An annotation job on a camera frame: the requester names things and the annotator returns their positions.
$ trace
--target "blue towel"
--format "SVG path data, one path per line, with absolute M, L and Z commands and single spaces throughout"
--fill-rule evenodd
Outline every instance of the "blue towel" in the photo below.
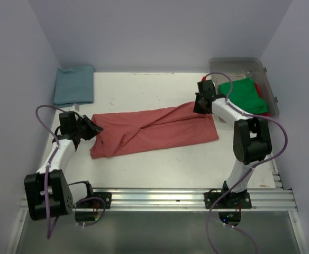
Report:
M 58 69 L 54 105 L 67 107 L 73 103 L 93 103 L 93 72 L 92 66 L 79 66 L 67 70 Z

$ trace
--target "green cloth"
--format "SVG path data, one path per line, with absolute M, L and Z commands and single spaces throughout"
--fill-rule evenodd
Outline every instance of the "green cloth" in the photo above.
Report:
M 219 86 L 219 92 L 224 95 L 228 94 L 229 90 L 230 82 Z M 255 83 L 250 78 L 234 81 L 229 99 L 248 113 L 257 115 L 268 112 L 266 102 L 259 97 Z

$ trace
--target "gray floor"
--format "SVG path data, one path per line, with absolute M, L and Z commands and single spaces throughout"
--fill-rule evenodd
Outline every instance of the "gray floor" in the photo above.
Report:
M 51 240 L 46 239 L 46 221 L 34 222 L 28 216 L 17 253 L 213 253 L 205 233 L 206 216 L 107 212 L 96 225 L 82 229 L 70 215 L 60 219 Z M 260 254 L 299 253 L 287 212 L 244 212 L 239 226 L 253 236 Z M 255 252 L 247 237 L 218 220 L 211 220 L 210 232 L 221 253 Z

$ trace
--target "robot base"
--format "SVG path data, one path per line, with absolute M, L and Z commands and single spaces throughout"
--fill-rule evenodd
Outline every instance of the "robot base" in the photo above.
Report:
M 226 182 L 223 184 L 223 188 L 221 192 L 217 192 L 215 189 L 210 190 L 209 192 L 204 193 L 204 202 L 205 202 L 205 208 L 210 209 L 212 204 L 226 191 L 228 191 L 228 186 Z M 225 196 L 222 200 L 220 200 L 216 206 L 215 209 L 237 209 L 239 206 L 241 206 L 241 209 L 251 209 L 251 198 L 250 194 L 247 192 L 247 190 L 240 192 L 240 193 L 229 193 L 227 196 Z

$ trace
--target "metal frame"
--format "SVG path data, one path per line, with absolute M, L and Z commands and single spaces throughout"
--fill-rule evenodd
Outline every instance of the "metal frame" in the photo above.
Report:
M 18 211 L 16 221 L 15 221 L 15 224 L 13 225 L 12 233 L 11 233 L 10 240 L 8 242 L 5 254 L 15 254 L 16 253 L 27 214 L 28 214 L 27 210 L 20 209 Z
M 279 172 L 272 161 L 272 175 L 276 188 L 248 189 L 251 196 L 252 209 L 248 212 L 289 212 L 290 221 L 301 254 L 309 254 L 299 219 L 297 206 L 292 190 L 284 190 Z M 155 212 L 208 212 L 205 208 L 204 193 L 210 189 L 146 189 L 146 188 L 94 188 L 94 192 L 111 192 L 110 211 L 155 211 Z M 28 214 L 26 197 L 22 198 L 20 209 L 16 217 L 6 254 L 15 254 Z M 228 209 L 214 209 L 214 212 L 232 211 Z
M 292 228 L 294 231 L 294 235 L 296 237 L 298 248 L 301 254 L 309 254 L 309 248 L 307 242 L 305 240 L 305 234 L 302 229 L 298 212 L 288 212 L 292 224 Z

